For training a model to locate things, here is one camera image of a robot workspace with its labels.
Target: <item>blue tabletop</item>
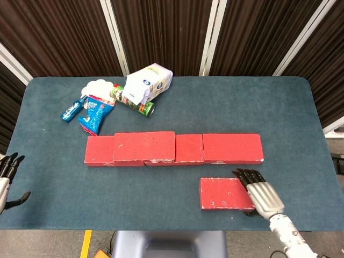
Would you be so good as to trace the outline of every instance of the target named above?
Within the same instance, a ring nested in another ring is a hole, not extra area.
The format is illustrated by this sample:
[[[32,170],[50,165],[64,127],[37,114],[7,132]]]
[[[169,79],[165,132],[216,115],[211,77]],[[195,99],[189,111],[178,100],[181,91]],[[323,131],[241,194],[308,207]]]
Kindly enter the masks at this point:
[[[201,177],[232,177],[242,167],[275,187],[299,230],[344,229],[344,198],[305,79],[174,77],[151,117],[118,103],[100,132],[259,133],[261,165],[97,168],[84,164],[87,133],[60,114],[98,78],[42,77],[27,86],[8,149],[26,158],[9,200],[32,194],[0,216],[0,228],[268,230],[260,217],[199,208]]]

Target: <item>red foam block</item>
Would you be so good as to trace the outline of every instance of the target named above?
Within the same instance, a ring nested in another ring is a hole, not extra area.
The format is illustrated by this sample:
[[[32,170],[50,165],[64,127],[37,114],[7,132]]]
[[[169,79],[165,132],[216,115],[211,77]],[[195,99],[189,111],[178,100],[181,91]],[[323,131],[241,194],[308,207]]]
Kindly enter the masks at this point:
[[[260,135],[256,133],[203,134],[204,163],[260,164],[264,161]]]
[[[114,136],[88,136],[85,164],[87,166],[144,166],[144,163],[116,163],[113,161]]]
[[[172,162],[175,159],[174,132],[116,133],[113,138],[113,161]]]
[[[201,134],[176,135],[176,159],[171,163],[146,162],[149,166],[186,166],[204,163],[203,136]]]
[[[199,181],[202,210],[253,210],[254,205],[238,178],[201,178]]]

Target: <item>cylindrical can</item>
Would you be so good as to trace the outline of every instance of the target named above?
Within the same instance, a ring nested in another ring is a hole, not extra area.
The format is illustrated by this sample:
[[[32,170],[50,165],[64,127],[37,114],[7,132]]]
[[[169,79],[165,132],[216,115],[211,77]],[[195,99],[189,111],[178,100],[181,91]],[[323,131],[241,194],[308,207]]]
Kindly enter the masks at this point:
[[[117,101],[122,102],[123,104],[131,107],[133,110],[140,112],[142,115],[146,117],[150,117],[155,109],[155,104],[153,102],[147,102],[146,105],[139,104],[135,105],[126,97],[122,96],[123,94],[123,87],[118,85],[117,83],[113,85],[113,89],[110,92],[110,97],[114,98]]]

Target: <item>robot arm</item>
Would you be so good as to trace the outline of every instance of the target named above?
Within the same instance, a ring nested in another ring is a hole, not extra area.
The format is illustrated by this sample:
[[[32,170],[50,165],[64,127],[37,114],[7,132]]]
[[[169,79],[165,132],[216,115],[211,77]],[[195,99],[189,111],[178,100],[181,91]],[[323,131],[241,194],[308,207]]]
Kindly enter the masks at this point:
[[[292,221],[283,214],[283,202],[258,171],[238,168],[233,174],[247,190],[257,213],[270,221],[270,229],[280,240],[288,258],[318,257],[306,244]]]
[[[11,202],[7,202],[10,186],[16,175],[19,164],[23,161],[24,156],[20,156],[15,160],[18,153],[6,156],[0,160],[0,214],[4,210],[8,210],[24,203],[30,196],[30,192],[26,192],[23,196]]]

